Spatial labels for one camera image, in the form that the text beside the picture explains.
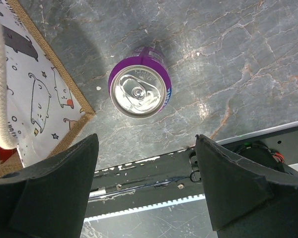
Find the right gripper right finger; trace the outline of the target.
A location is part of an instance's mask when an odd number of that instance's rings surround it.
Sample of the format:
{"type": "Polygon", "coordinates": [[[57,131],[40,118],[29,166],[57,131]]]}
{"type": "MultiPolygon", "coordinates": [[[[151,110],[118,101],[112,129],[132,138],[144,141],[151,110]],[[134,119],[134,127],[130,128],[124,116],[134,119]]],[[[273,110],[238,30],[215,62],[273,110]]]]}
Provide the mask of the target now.
{"type": "Polygon", "coordinates": [[[195,146],[220,238],[298,238],[298,176],[263,166],[200,134],[195,146]]]}

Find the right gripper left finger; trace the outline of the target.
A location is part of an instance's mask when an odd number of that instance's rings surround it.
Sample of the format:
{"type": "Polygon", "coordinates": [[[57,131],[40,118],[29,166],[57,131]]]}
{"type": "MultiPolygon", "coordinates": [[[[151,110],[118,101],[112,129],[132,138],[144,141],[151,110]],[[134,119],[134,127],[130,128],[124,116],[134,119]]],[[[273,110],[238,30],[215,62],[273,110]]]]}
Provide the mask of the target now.
{"type": "Polygon", "coordinates": [[[0,178],[0,238],[77,238],[99,152],[96,134],[0,178]]]}

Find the purple Fanta can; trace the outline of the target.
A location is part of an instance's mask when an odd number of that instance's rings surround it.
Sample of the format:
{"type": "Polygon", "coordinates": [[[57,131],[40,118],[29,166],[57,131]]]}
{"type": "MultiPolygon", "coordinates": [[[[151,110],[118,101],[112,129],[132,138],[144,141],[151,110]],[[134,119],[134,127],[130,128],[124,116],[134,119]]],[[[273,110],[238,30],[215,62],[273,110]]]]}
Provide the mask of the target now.
{"type": "Polygon", "coordinates": [[[169,102],[172,85],[161,51],[136,48],[112,69],[108,91],[121,113],[134,119],[149,118],[169,102]]]}

